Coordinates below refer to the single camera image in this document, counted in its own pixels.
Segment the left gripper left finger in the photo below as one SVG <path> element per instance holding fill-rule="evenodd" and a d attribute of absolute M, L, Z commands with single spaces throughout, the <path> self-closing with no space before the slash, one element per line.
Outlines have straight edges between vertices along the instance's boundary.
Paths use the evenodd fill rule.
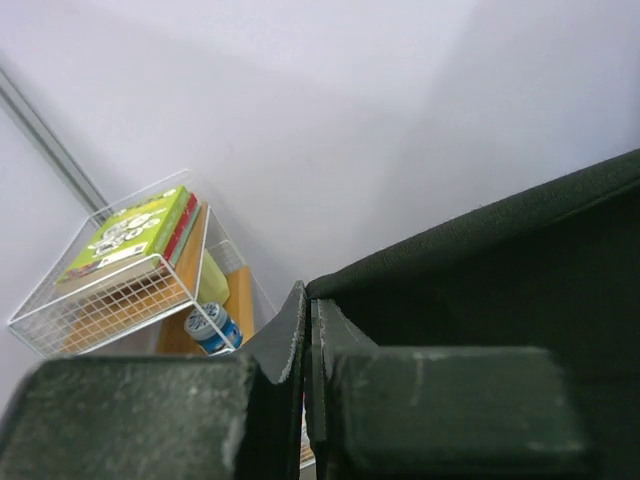
<path fill-rule="evenodd" d="M 295 479 L 306 291 L 231 354 L 48 360 L 1 421 L 5 479 Z"/>

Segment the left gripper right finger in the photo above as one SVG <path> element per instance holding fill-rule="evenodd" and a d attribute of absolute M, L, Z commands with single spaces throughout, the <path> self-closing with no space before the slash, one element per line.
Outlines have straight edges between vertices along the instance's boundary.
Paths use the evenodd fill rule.
<path fill-rule="evenodd" d="M 379 346 L 310 307 L 309 437 L 321 479 L 591 479 L 563 369 L 535 347 Z"/>

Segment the black long sleeve shirt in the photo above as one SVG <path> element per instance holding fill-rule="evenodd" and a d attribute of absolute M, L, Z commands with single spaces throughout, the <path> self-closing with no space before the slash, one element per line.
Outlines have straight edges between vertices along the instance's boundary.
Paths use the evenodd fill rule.
<path fill-rule="evenodd" d="M 550 350 L 606 479 L 639 475 L 639 154 L 476 209 L 313 280 L 379 345 Z"/>

